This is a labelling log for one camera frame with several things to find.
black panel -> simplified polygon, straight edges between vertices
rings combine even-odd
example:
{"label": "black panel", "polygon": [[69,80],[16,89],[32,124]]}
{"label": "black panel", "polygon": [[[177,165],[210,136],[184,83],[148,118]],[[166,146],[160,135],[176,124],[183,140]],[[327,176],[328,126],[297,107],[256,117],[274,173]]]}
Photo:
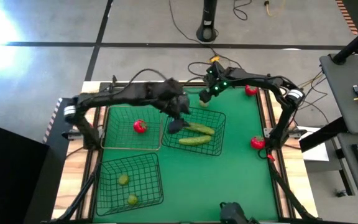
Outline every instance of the black panel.
{"label": "black panel", "polygon": [[0,223],[23,223],[48,149],[0,128]]}

cable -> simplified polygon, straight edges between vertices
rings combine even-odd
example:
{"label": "cable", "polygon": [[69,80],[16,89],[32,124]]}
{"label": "cable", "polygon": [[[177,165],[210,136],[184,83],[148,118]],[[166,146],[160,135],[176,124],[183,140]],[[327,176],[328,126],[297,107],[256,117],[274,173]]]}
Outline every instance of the cable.
{"label": "cable", "polygon": [[[155,69],[152,69],[152,68],[143,68],[142,70],[138,71],[138,72],[131,78],[131,80],[129,80],[128,84],[126,84],[121,90],[119,90],[119,91],[117,91],[117,92],[115,92],[115,93],[111,93],[109,96],[114,96],[114,95],[116,95],[116,94],[118,94],[118,93],[124,91],[124,90],[135,80],[136,77],[138,77],[141,73],[146,72],[146,71],[154,72],[154,73],[160,75],[164,80],[167,80],[166,76],[163,75],[161,72],[159,72],[159,71],[157,71],[157,70],[155,70]],[[83,104],[83,103],[85,103],[85,102],[87,102],[87,101],[89,101],[89,100],[97,99],[97,98],[99,98],[99,97],[104,97],[104,96],[92,96],[91,98],[88,98],[87,100],[82,101],[81,104]]]}
{"label": "cable", "polygon": [[267,159],[267,156],[264,157],[264,156],[260,155],[260,153],[261,153],[262,151],[263,151],[262,149],[258,151],[258,156],[259,156],[259,158],[261,158],[261,159]]}
{"label": "cable", "polygon": [[[326,93],[326,92],[318,91],[318,90],[315,89],[315,87],[316,87],[317,85],[319,85],[321,82],[323,82],[325,79],[327,79],[327,78],[324,78],[324,79],[320,80],[315,86],[313,86],[313,85],[311,86],[311,89],[312,89],[312,90],[314,90],[314,91],[316,91],[316,92],[318,92],[318,93],[320,93],[320,94],[323,94],[323,95],[320,96],[317,100],[314,100],[313,102],[311,102],[311,104],[316,103],[317,101],[323,99],[324,97],[326,97],[326,96],[328,95],[328,93]],[[303,109],[307,108],[308,106],[304,106],[304,107],[302,107],[302,108],[299,108],[299,110],[303,110]]]}
{"label": "cable", "polygon": [[290,145],[288,145],[288,144],[284,144],[284,146],[286,146],[286,147],[290,147],[290,148],[293,148],[293,149],[301,149],[301,148],[299,148],[299,147],[290,146]]}
{"label": "cable", "polygon": [[79,148],[79,149],[75,149],[75,150],[74,150],[74,151],[72,151],[71,153],[67,154],[66,159],[67,159],[69,156],[71,156],[72,154],[74,154],[74,153],[78,152],[79,150],[81,150],[81,149],[83,149],[83,148],[84,148],[84,146],[83,146],[83,147],[81,147],[81,148]]}
{"label": "cable", "polygon": [[270,4],[270,2],[269,2],[269,1],[265,1],[264,4],[265,4],[265,7],[266,7],[266,12],[267,12],[268,16],[270,16],[270,17],[275,17],[275,16],[278,16],[278,15],[284,10],[285,0],[283,0],[283,2],[282,2],[282,4],[281,4],[280,8],[277,10],[276,15],[273,15],[273,14],[270,13],[270,11],[269,11],[269,4]]}
{"label": "cable", "polygon": [[[318,78],[322,77],[323,75],[321,74],[321,72],[319,73],[318,75]],[[309,79],[308,81],[305,81],[301,84],[298,85],[299,88],[304,88],[306,87],[307,85],[309,85],[311,83],[311,81],[313,81],[313,78],[312,79]]]}
{"label": "cable", "polygon": [[219,56],[219,57],[221,57],[221,58],[228,59],[230,62],[235,63],[239,68],[242,68],[241,65],[240,65],[240,63],[238,63],[237,61],[232,60],[232,59],[229,59],[228,57],[225,57],[225,56],[223,56],[223,55],[218,54],[210,45],[201,43],[200,41],[198,41],[198,40],[196,40],[196,39],[189,38],[183,31],[181,31],[181,29],[178,27],[178,25],[177,25],[177,23],[176,23],[176,21],[175,21],[175,18],[174,18],[174,16],[173,16],[171,0],[169,0],[168,3],[169,3],[169,10],[170,10],[170,13],[171,13],[171,18],[172,18],[173,25],[174,25],[175,28],[182,34],[182,36],[184,36],[186,39],[188,39],[188,40],[190,40],[190,41],[197,42],[197,43],[201,44],[202,46],[211,49],[212,52],[213,52],[213,54],[214,54],[214,56]]}
{"label": "cable", "polygon": [[320,113],[324,116],[324,119],[327,121],[327,124],[329,124],[329,121],[328,121],[327,116],[324,114],[324,112],[323,112],[320,108],[318,108],[316,105],[314,105],[314,104],[312,104],[312,103],[309,103],[309,102],[307,102],[307,101],[304,101],[304,102],[307,103],[307,104],[309,104],[310,106],[314,106],[318,111],[320,111]]}
{"label": "cable", "polygon": [[198,77],[204,77],[205,75],[197,74],[197,73],[195,73],[195,72],[193,72],[193,71],[190,70],[190,66],[196,65],[196,64],[212,65],[211,63],[207,63],[207,62],[191,62],[190,64],[188,64],[188,65],[187,65],[187,70],[188,70],[191,74],[196,75],[196,76],[198,76]]}
{"label": "cable", "polygon": [[[317,75],[311,80],[310,85],[313,86],[313,82],[319,77],[319,75],[322,73],[323,71],[320,71],[319,73],[317,73]],[[308,95],[313,91],[312,87],[310,88],[310,90],[307,92],[307,94],[304,97],[304,100],[308,97]]]}
{"label": "cable", "polygon": [[[247,3],[245,3],[245,4],[241,4],[241,5],[239,5],[239,6],[236,6],[236,1],[239,1],[239,0],[233,0],[233,13],[234,13],[234,15],[235,15],[237,18],[239,18],[240,20],[242,20],[242,21],[248,20],[248,15],[246,14],[246,12],[244,12],[243,10],[241,10],[241,9],[239,9],[239,8],[242,7],[242,6],[247,6],[247,5],[251,4],[251,3],[252,3],[252,0],[249,0],[249,2],[247,2]],[[239,16],[239,15],[237,14],[237,12],[242,13],[245,17]]]}
{"label": "cable", "polygon": [[[193,80],[202,79],[202,78],[203,78],[203,77],[194,77],[194,78],[191,78],[191,79],[187,80],[187,81],[183,84],[183,86],[185,86],[187,83],[189,83],[189,82],[191,82],[191,81],[193,81]],[[185,92],[187,92],[187,93],[189,93],[189,94],[198,94],[198,93],[200,93],[200,91],[189,91],[188,88],[185,90]]]}

black cable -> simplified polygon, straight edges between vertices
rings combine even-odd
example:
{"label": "black cable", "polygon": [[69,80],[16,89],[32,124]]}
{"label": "black cable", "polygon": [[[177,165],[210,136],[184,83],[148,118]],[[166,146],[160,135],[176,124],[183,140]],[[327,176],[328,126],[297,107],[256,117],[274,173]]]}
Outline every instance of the black cable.
{"label": "black cable", "polygon": [[312,103],[307,102],[306,100],[304,102],[309,104],[310,106],[315,107],[318,111],[320,111],[320,113],[324,116],[325,120],[327,121],[327,124],[329,124],[327,116],[324,114],[324,112],[320,108],[318,108],[316,105],[314,105]]}
{"label": "black cable", "polygon": [[[202,79],[202,78],[203,78],[203,77],[194,77],[194,78],[191,78],[191,79],[187,80],[187,81],[183,84],[183,87],[184,87],[187,83],[189,83],[189,82],[191,82],[191,81],[193,81],[193,80]],[[200,93],[200,91],[189,91],[188,88],[185,90],[185,92],[187,92],[187,93],[189,93],[189,94],[198,94],[198,93]]]}
{"label": "black cable", "polygon": [[261,153],[262,151],[263,151],[263,149],[261,149],[261,150],[258,151],[258,156],[259,156],[259,158],[261,158],[261,159],[267,159],[267,156],[264,157],[264,156],[260,155],[260,153]]}
{"label": "black cable", "polygon": [[299,147],[290,146],[290,145],[288,145],[288,144],[284,144],[284,146],[286,146],[286,147],[290,147],[290,148],[293,148],[293,149],[301,149],[301,148],[299,148]]}
{"label": "black cable", "polygon": [[[236,6],[236,1],[239,1],[239,0],[233,0],[233,13],[234,15],[239,18],[240,20],[242,21],[246,21],[248,20],[248,15],[246,14],[246,12],[244,12],[243,10],[239,9],[240,7],[242,6],[247,6],[249,4],[252,3],[252,0],[249,0],[249,2],[245,3],[245,4],[241,4],[239,6]],[[237,14],[237,12],[240,12],[241,14],[243,14],[245,17],[241,17]]]}
{"label": "black cable", "polygon": [[[117,92],[115,92],[115,93],[111,93],[109,96],[114,96],[114,95],[116,95],[116,94],[118,94],[118,93],[124,91],[124,90],[135,80],[136,77],[138,77],[141,73],[146,72],[146,71],[154,72],[154,73],[160,75],[164,80],[167,80],[166,76],[163,75],[161,72],[159,72],[159,71],[157,71],[157,70],[155,70],[155,69],[152,69],[152,68],[143,68],[142,70],[138,71],[138,72],[131,78],[131,80],[129,80],[129,82],[128,82],[128,84],[127,84],[126,86],[124,86],[121,90],[119,90],[119,91],[117,91]],[[94,100],[94,99],[96,99],[96,98],[98,98],[98,97],[103,97],[103,96],[92,96],[91,98],[88,98],[87,100],[84,100],[84,101],[82,101],[81,103],[86,103],[87,101],[89,101],[89,100]]]}
{"label": "black cable", "polygon": [[79,149],[75,149],[75,150],[74,150],[74,151],[72,151],[71,153],[67,154],[66,159],[67,159],[69,156],[71,156],[72,154],[74,154],[74,153],[78,152],[79,150],[81,150],[81,149],[83,149],[83,148],[84,148],[84,146],[83,146],[83,147],[81,147],[81,148],[79,148]]}
{"label": "black cable", "polygon": [[317,85],[319,85],[321,82],[323,82],[325,79],[327,79],[327,78],[324,78],[324,79],[320,80],[320,81],[319,81],[317,84],[315,84],[314,86],[311,85],[311,90],[314,90],[314,91],[316,91],[316,92],[318,92],[318,93],[320,93],[320,94],[323,94],[323,95],[320,96],[317,100],[314,100],[313,102],[311,102],[309,105],[304,106],[304,107],[302,107],[302,108],[299,108],[298,110],[303,110],[303,109],[307,108],[308,106],[311,106],[312,104],[316,103],[317,101],[323,99],[324,97],[326,97],[326,96],[328,95],[328,93],[326,93],[326,92],[318,91],[318,90],[315,89],[315,87],[316,87]]}
{"label": "black cable", "polygon": [[173,11],[172,11],[172,4],[171,4],[171,0],[169,0],[169,10],[171,12],[171,18],[172,18],[172,22],[173,22],[173,25],[175,26],[175,28],[182,34],[182,36],[184,36],[186,39],[190,40],[190,41],[193,41],[193,42],[197,42],[199,44],[201,44],[202,46],[204,47],[207,47],[209,49],[212,50],[214,56],[219,56],[221,58],[225,58],[225,59],[228,59],[230,62],[233,62],[235,63],[239,68],[242,68],[240,63],[236,62],[235,60],[231,60],[229,59],[228,57],[225,57],[223,55],[220,55],[218,54],[209,44],[204,44],[204,43],[201,43],[200,41],[196,40],[196,39],[192,39],[192,38],[189,38],[183,31],[181,31],[181,29],[178,27],[176,21],[175,21],[175,18],[173,16]]}
{"label": "black cable", "polygon": [[[321,72],[323,72],[323,71],[320,71],[319,73],[317,73],[317,75],[312,79],[312,81],[310,83],[311,86],[313,86],[313,82],[318,78],[318,76],[321,74]],[[303,99],[305,100],[312,91],[313,91],[313,88],[311,87]]]}
{"label": "black cable", "polygon": [[202,74],[198,74],[198,73],[195,73],[193,71],[190,70],[190,66],[192,65],[197,65],[197,64],[201,64],[201,65],[211,65],[211,63],[206,63],[206,62],[191,62],[190,64],[187,65],[187,70],[193,74],[193,75],[196,75],[198,77],[204,77],[205,75],[202,75]]}

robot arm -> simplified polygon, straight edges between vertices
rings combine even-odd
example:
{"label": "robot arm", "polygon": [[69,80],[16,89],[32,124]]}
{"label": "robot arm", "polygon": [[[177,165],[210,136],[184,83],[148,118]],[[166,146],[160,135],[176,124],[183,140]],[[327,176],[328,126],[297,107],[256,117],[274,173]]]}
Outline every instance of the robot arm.
{"label": "robot arm", "polygon": [[[218,96],[230,86],[251,85],[268,89],[273,92],[276,100],[281,105],[281,117],[266,139],[267,149],[280,149],[289,137],[288,127],[291,118],[295,115],[299,104],[303,101],[305,94],[294,83],[285,77],[271,77],[270,75],[258,75],[247,73],[241,68],[228,67],[224,69],[219,62],[214,62],[208,69],[207,75],[203,78],[208,89],[199,93],[200,100],[208,102],[212,96]],[[285,96],[281,87],[288,89]]]}
{"label": "robot arm", "polygon": [[92,127],[85,119],[85,113],[98,106],[118,104],[132,106],[152,105],[161,112],[174,118],[169,132],[176,133],[188,125],[180,118],[180,113],[189,114],[189,100],[182,85],[170,78],[163,83],[130,83],[120,91],[100,93],[82,93],[71,99],[64,110],[65,121],[75,125],[84,136],[84,148],[91,149],[100,145],[97,127]]}

metal bracket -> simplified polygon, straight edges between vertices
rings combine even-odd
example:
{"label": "metal bracket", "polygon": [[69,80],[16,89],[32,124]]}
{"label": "metal bracket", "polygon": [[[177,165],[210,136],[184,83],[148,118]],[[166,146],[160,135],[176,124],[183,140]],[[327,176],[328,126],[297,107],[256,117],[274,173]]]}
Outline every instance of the metal bracket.
{"label": "metal bracket", "polygon": [[[273,128],[264,128],[265,138],[270,137],[270,132],[272,132],[272,130],[273,130]],[[295,128],[294,130],[288,132],[290,138],[293,138],[293,139],[299,139],[302,137],[302,135],[304,135],[306,133],[307,133],[306,130],[300,130],[298,128]]]}
{"label": "metal bracket", "polygon": [[[98,133],[99,133],[99,138],[101,138],[104,133],[103,127],[98,127]],[[69,131],[63,132],[62,137],[69,141],[84,138],[84,136],[77,129],[71,129]]]}

